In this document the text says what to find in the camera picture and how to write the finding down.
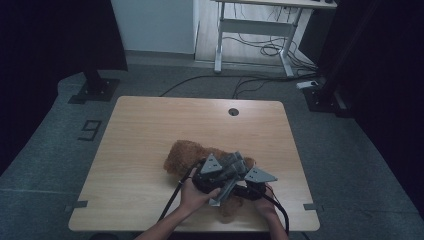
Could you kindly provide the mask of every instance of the white wall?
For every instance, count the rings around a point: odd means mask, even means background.
[[[125,50],[193,54],[198,0],[111,0]]]

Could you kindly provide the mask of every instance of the gray carpet floor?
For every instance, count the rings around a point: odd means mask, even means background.
[[[103,77],[121,80],[110,102],[85,104],[68,104],[83,85],[84,76],[62,80],[51,111],[1,176],[0,239],[89,239],[93,232],[72,232],[68,221],[117,98],[159,96],[182,80],[200,75],[213,72],[208,68],[129,65],[129,72],[102,72]],[[196,79],[165,96],[228,99],[238,81]],[[310,112],[296,89],[301,81],[270,82],[239,95],[240,99],[281,101],[285,106],[321,223],[316,232],[293,232],[290,238],[423,239],[423,220],[355,120]],[[259,84],[244,87],[254,89]],[[93,141],[78,140],[84,137],[81,129],[87,120],[102,122],[99,133]],[[121,240],[133,238],[133,233],[116,234]]]

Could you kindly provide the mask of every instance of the desk leg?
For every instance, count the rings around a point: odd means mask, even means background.
[[[288,52],[290,50],[290,45],[293,41],[294,34],[296,33],[297,25],[299,23],[300,16],[302,15],[302,10],[303,8],[299,8],[299,10],[297,11],[296,18],[293,21],[292,27],[290,29],[290,33],[288,36],[289,38],[284,44],[283,51],[280,52],[280,58],[281,58],[281,61],[283,62],[284,70],[286,71],[287,77],[294,77],[294,74],[290,65],[291,61],[288,57]]]
[[[214,69],[215,73],[221,72],[221,64],[222,64],[222,24],[224,22],[224,12],[225,12],[225,3],[223,2],[222,6],[221,6],[221,15],[219,17],[218,46],[216,46],[216,54],[215,54],[215,69]]]

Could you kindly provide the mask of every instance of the white desk frame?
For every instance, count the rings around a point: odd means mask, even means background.
[[[283,63],[284,70],[288,77],[294,77],[293,70],[290,65],[288,58],[288,52],[290,45],[293,41],[294,34],[299,23],[302,10],[304,8],[326,8],[334,9],[337,7],[336,3],[325,3],[324,0],[315,2],[312,0],[215,0],[221,3],[221,13],[219,16],[219,27],[218,27],[218,45],[216,47],[215,54],[215,73],[221,72],[222,66],[222,35],[224,32],[228,33],[244,33],[244,34],[255,34],[255,35],[269,35],[278,37],[287,37],[285,41],[283,51],[280,51],[280,59]],[[295,19],[292,23],[278,23],[278,22],[265,22],[265,21],[251,21],[251,20],[240,20],[240,19],[226,19],[224,17],[225,3],[242,3],[242,4],[257,4],[257,5],[273,5],[273,6],[287,6],[297,7],[299,10],[296,13]]]

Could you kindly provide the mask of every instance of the metal bracket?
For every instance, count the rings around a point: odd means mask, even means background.
[[[277,181],[278,178],[254,166],[244,177],[244,180],[254,183],[265,183]]]
[[[205,173],[212,173],[212,172],[217,172],[221,170],[222,170],[221,164],[219,164],[218,160],[211,153],[206,159],[206,162],[203,164],[203,167],[200,170],[200,173],[205,174]]]

